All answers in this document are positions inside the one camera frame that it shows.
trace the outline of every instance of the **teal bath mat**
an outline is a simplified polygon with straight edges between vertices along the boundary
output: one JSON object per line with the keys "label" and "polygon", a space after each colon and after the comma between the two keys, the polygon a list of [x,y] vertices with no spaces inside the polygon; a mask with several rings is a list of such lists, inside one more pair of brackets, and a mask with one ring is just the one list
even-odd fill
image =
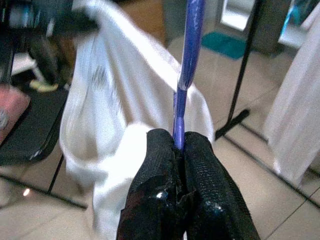
{"label": "teal bath mat", "polygon": [[220,32],[211,32],[202,37],[202,46],[237,60],[245,53],[246,42]]}

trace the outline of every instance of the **yellow object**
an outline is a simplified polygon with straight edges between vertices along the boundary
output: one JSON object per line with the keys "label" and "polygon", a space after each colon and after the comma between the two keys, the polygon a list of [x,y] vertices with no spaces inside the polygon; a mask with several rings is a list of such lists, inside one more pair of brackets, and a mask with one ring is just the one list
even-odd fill
{"label": "yellow object", "polygon": [[38,80],[31,80],[29,84],[30,88],[37,90],[40,93],[53,92],[58,89],[58,84],[49,85],[45,82]]}

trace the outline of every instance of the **pink cushion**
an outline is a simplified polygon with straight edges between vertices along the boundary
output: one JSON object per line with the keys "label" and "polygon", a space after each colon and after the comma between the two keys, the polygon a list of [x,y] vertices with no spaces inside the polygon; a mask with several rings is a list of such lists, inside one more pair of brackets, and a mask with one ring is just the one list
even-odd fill
{"label": "pink cushion", "polygon": [[0,85],[0,145],[27,109],[29,102],[30,97],[19,89]]}

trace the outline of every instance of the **white fabric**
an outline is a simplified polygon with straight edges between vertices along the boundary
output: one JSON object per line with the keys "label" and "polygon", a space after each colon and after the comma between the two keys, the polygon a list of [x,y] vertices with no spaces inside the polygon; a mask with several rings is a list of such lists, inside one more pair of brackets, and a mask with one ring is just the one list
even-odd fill
{"label": "white fabric", "polygon": [[320,150],[320,14],[285,76],[264,133],[275,170],[299,184]]}
{"label": "white fabric", "polygon": [[[100,29],[77,39],[60,145],[67,171],[83,186],[94,183],[96,227],[115,239],[129,185],[144,160],[146,132],[172,132],[181,66],[114,3],[91,0],[76,6],[83,5]],[[188,90],[185,128],[213,141],[207,103],[194,85]]]}

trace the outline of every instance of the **purple handle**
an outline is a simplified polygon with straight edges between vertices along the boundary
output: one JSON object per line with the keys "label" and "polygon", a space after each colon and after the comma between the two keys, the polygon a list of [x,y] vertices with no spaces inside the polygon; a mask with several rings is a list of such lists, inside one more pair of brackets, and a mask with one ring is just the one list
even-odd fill
{"label": "purple handle", "polygon": [[184,47],[174,106],[173,139],[174,145],[184,149],[185,109],[187,90],[192,84],[201,45],[202,25],[205,15],[205,0],[188,0],[185,20]]}
{"label": "purple handle", "polygon": [[188,0],[185,20],[184,47],[178,86],[187,90],[192,84],[201,45],[205,0]]}

